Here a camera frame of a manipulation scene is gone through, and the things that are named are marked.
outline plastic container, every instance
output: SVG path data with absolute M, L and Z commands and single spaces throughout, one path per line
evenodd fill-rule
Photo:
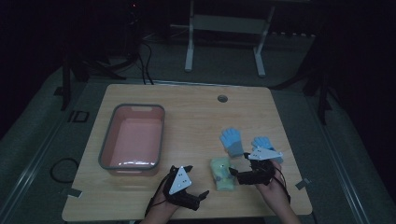
M 102 168 L 112 175 L 156 175 L 164 115 L 160 105 L 118 105 L 99 155 Z

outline human hand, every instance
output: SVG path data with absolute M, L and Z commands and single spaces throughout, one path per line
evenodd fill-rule
M 141 224 L 165 224 L 179 208 L 178 205 L 166 201 L 165 195 L 163 195 L 163 186 L 160 187 L 157 195 L 155 195 L 152 206 L 145 219 L 140 222 Z
M 283 189 L 285 183 L 279 172 L 281 167 L 276 161 L 271 162 L 276 168 L 274 178 L 279 180 L 279 182 L 273 179 L 267 186 L 257 184 L 256 188 L 271 210 L 281 219 L 282 223 L 300 223 L 300 220 L 291 209 L 288 196 Z

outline pale green toy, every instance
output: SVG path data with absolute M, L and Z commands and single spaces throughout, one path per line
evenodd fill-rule
M 234 176 L 230 174 L 229 167 L 233 168 L 228 157 L 214 158 L 210 162 L 216 188 L 219 191 L 234 189 Z

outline black tape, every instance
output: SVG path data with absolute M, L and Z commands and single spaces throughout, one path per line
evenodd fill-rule
M 303 189 L 310 183 L 311 183 L 310 180 L 308 180 L 307 178 L 304 178 L 302 181 L 300 181 L 299 183 L 296 184 L 296 188 Z
M 89 116 L 90 116 L 90 112 L 73 110 L 67 122 L 85 123 L 87 122 Z

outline blue glove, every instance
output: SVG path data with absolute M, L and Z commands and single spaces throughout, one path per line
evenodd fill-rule
M 254 147 L 263 147 L 276 151 L 274 147 L 271 145 L 270 139 L 268 137 L 255 137 L 251 142 L 251 145 L 253 145 Z M 272 160 L 277 161 L 278 163 L 283 162 L 283 159 L 281 157 L 273 158 Z
M 230 157 L 238 157 L 244 154 L 244 149 L 242 149 L 241 133 L 238 130 L 234 128 L 224 130 L 220 140 L 227 149 Z

